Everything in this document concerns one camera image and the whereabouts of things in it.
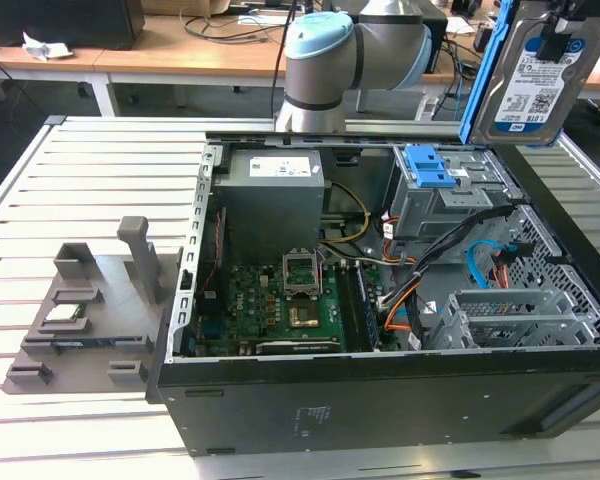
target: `green circuit board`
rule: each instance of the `green circuit board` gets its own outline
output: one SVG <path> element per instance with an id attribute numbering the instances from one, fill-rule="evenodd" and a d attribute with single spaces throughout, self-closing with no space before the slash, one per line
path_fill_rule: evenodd
<path id="1" fill-rule="evenodd" d="M 322 294 L 308 297 L 285 295 L 281 264 L 233 266 L 225 296 L 227 312 L 222 325 L 216 325 L 213 338 L 204 340 L 206 355 L 239 355 L 241 343 L 263 339 L 332 341 L 339 343 L 340 352 L 346 352 L 336 282 L 338 269 L 337 265 L 324 265 L 320 270 Z M 379 272 L 375 267 L 368 268 L 365 277 L 368 293 L 374 297 L 380 288 Z M 288 283 L 306 284 L 312 279 L 308 264 L 291 270 Z"/>

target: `gray power supply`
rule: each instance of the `gray power supply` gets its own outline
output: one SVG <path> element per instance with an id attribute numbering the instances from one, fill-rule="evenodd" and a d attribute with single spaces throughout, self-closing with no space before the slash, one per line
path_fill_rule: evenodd
<path id="1" fill-rule="evenodd" d="M 215 176 L 227 209 L 229 242 L 242 264 L 279 263 L 318 243 L 324 177 L 317 150 L 236 150 Z"/>

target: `gray 3d printed holder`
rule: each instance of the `gray 3d printed holder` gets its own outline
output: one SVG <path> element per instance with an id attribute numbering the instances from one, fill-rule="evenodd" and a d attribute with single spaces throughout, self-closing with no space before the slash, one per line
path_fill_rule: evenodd
<path id="1" fill-rule="evenodd" d="M 148 225 L 144 217 L 120 222 L 130 257 L 62 245 L 53 260 L 58 274 L 7 372 L 6 393 L 145 390 L 179 263 L 179 255 L 156 255 Z"/>

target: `motherboard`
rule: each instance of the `motherboard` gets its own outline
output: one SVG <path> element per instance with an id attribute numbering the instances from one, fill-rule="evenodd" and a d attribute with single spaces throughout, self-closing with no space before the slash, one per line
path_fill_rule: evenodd
<path id="1" fill-rule="evenodd" d="M 232 265 L 226 277 L 222 308 L 200 317 L 197 355 L 341 353 L 377 346 L 373 305 L 382 284 L 375 266 L 327 264 L 315 252 L 296 253 L 276 265 Z"/>

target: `light blue robot joint cap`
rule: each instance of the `light blue robot joint cap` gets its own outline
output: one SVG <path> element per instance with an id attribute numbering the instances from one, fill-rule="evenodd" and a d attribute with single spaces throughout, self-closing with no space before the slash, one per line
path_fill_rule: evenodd
<path id="1" fill-rule="evenodd" d="M 316 57 L 336 48 L 352 31 L 353 21 L 346 13 L 311 13 L 289 26 L 284 53 L 293 60 Z"/>

